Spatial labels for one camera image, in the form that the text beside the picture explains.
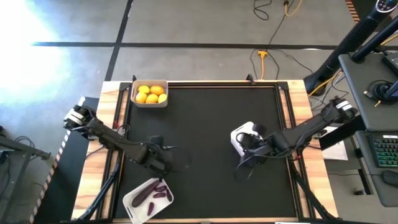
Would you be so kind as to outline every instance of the wooden frame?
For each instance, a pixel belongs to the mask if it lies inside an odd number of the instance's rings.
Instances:
[[[282,82],[278,81],[264,81],[259,82]],[[185,83],[247,83],[248,81],[182,81]],[[290,98],[292,100],[293,111],[295,115],[296,123],[299,124],[306,119],[312,117],[312,113],[309,107],[309,102],[307,94],[305,92],[305,87],[303,81],[301,80],[286,80],[288,83]],[[116,107],[116,101],[118,98],[120,82],[104,82],[103,89],[101,91],[101,98],[99,99],[97,116],[106,125],[112,126],[114,109]],[[289,111],[287,109],[286,97],[284,97],[284,92],[281,90],[282,106],[283,112],[285,114],[285,120],[287,127],[290,126]],[[124,96],[121,114],[119,117],[119,123],[122,123],[124,119],[124,109],[126,107],[127,96]],[[319,146],[318,141],[312,142],[313,146]],[[88,147],[88,153],[94,151],[99,146],[98,142],[91,142]],[[114,152],[112,157],[111,167],[116,161],[117,152]],[[310,183],[311,190],[317,196],[319,201],[325,206],[325,208],[332,214],[337,216],[337,211],[335,203],[333,200],[333,195],[331,192],[330,184],[328,181],[328,176],[326,173],[325,163],[323,161],[322,152],[317,149],[308,148],[304,150],[304,161],[306,163],[306,170],[308,174],[308,181]],[[99,192],[101,187],[102,173],[104,171],[104,161],[106,159],[106,151],[93,154],[86,162],[83,168],[83,173],[81,177],[81,182],[78,190],[78,195],[76,197],[75,207],[73,210],[72,218],[79,217],[90,203],[95,198],[96,194]],[[303,215],[308,217],[308,207],[307,199],[305,198],[301,189],[300,200],[302,202]],[[108,216],[109,204],[110,204],[110,194],[106,195],[103,207],[103,217]],[[121,223],[125,222],[123,219],[115,219],[115,222]],[[150,220],[150,222],[293,222],[297,221],[297,218],[211,218],[211,219],[166,219],[166,220]]]

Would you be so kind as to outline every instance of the lemon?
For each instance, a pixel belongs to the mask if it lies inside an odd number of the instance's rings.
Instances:
[[[161,103],[161,102],[165,102],[166,100],[167,100],[167,95],[163,93],[163,94],[160,94],[159,99],[157,99],[157,102]]]
[[[150,90],[148,86],[142,85],[138,87],[138,92],[148,94]]]
[[[156,94],[151,94],[147,97],[145,103],[157,103],[157,95]]]
[[[136,96],[136,102],[137,103],[145,103],[145,100],[147,99],[147,95],[145,93],[139,92]]]
[[[164,93],[164,89],[160,85],[153,85],[150,88],[150,92],[159,96],[160,94]]]

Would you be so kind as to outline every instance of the concrete floor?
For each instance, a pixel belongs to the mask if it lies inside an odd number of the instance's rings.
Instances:
[[[37,148],[55,155],[65,134],[62,119],[81,96],[99,97],[112,48],[31,47],[31,42],[114,42],[127,0],[12,1],[1,37],[7,55],[0,83],[0,124],[10,138],[26,135]],[[265,7],[270,19],[252,13],[249,0],[135,0],[123,42],[187,42],[267,44],[283,16],[283,0]],[[286,18],[273,44],[336,45],[354,26],[344,0],[305,0]],[[242,80],[253,74],[252,49],[121,48],[112,80]],[[329,50],[284,50],[312,70]],[[310,72],[280,52],[271,51],[280,65],[279,79],[302,79]],[[261,64],[254,54],[257,74]],[[265,61],[265,79],[274,79],[276,65]],[[345,80],[338,88],[349,91]],[[342,95],[335,90],[326,99]],[[354,103],[351,94],[346,97]],[[52,161],[34,160],[25,175],[26,203],[16,219],[28,219]],[[347,220],[394,223],[397,208],[384,208],[375,196],[352,195],[360,186],[355,176],[330,176],[339,214]]]

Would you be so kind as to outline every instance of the white tray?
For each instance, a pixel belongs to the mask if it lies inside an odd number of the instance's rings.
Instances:
[[[153,191],[152,193],[150,193],[150,195],[143,201],[142,204],[140,204],[138,207],[133,208],[131,206],[131,202],[134,199],[134,197],[136,197],[136,195],[141,192],[142,190],[144,190],[148,185],[150,185],[151,183],[155,182],[158,178],[152,178],[149,179],[147,182],[141,184],[139,187],[137,187],[136,189],[134,189],[132,192],[126,194],[123,197],[123,205],[124,208],[127,211],[127,214],[130,217],[130,220],[132,222],[132,224],[141,224],[144,223],[146,221],[148,221],[148,219],[152,218],[154,215],[156,215],[157,213],[159,213],[161,210],[163,210],[165,207],[169,206],[171,203],[173,203],[174,201],[174,196],[173,193],[171,192],[171,190],[169,189],[169,186],[166,184],[166,181],[163,179],[161,181],[161,183],[157,186],[157,187],[161,187],[163,185],[166,185],[167,188],[170,191],[170,194],[172,195],[172,201],[169,202],[169,200],[167,200],[167,196],[166,197],[162,197],[162,198],[154,198],[154,195],[157,194],[158,192]],[[152,211],[152,214],[147,216],[147,212],[148,212],[148,208],[149,208],[149,204],[153,202],[155,207]]]

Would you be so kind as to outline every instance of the keyboard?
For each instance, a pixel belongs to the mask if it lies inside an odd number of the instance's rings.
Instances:
[[[378,167],[398,168],[398,136],[369,136],[373,157]]]

